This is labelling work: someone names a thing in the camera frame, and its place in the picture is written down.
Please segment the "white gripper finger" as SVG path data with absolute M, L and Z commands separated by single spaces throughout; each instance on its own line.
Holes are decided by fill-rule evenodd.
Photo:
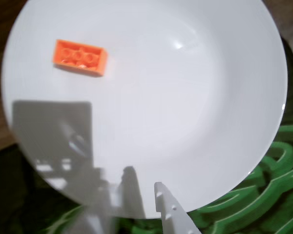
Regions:
M 114 234 L 119 211 L 119 195 L 115 185 L 103 181 L 97 188 L 94 199 L 87 209 L 86 223 L 91 234 Z
M 164 234 L 198 233 L 198 228 L 166 185 L 156 182 L 154 193 L 156 212 L 161 213 Z

